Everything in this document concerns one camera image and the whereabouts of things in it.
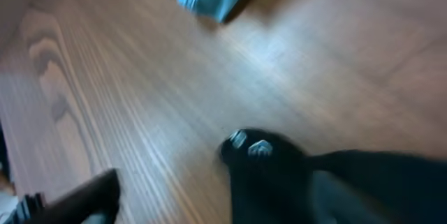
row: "wooden floor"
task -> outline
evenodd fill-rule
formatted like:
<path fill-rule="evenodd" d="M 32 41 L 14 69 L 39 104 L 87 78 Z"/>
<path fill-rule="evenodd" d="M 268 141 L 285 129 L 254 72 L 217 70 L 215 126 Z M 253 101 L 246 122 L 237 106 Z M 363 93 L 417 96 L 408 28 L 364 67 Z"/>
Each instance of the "wooden floor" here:
<path fill-rule="evenodd" d="M 229 223 L 234 129 L 445 158 L 446 80 L 446 0 L 252 0 L 227 25 L 176 0 L 35 0 L 0 117 L 21 194 L 117 167 L 121 223 Z"/>

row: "black object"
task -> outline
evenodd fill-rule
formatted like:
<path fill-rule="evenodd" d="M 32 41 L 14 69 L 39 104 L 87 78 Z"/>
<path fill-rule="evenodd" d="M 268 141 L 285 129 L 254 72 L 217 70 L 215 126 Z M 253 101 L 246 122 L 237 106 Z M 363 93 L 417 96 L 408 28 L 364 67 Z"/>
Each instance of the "black object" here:
<path fill-rule="evenodd" d="M 117 171 L 109 170 L 48 206 L 40 194 L 25 196 L 5 223 L 79 224 L 100 215 L 100 223 L 111 224 L 119 211 L 120 192 Z"/>
<path fill-rule="evenodd" d="M 8 181 L 11 181 L 8 150 L 6 148 L 5 137 L 3 135 L 3 130 L 1 129 L 1 124 L 0 124 L 0 163 L 1 163 L 1 171 L 8 179 Z"/>
<path fill-rule="evenodd" d="M 440 160 L 358 150 L 306 156 L 286 137 L 257 129 L 231 135 L 221 159 L 233 224 L 447 223 Z"/>

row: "wood grain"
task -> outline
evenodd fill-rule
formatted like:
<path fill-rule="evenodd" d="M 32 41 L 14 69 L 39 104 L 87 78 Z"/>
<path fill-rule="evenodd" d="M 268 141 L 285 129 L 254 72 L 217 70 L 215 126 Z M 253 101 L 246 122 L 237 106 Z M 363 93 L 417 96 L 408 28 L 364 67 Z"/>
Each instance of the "wood grain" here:
<path fill-rule="evenodd" d="M 445 158 L 430 1 L 252 0 L 218 25 L 175 0 L 35 0 L 0 58 L 17 190 L 51 200 L 118 167 L 122 223 L 229 223 L 215 151 L 236 128 Z"/>

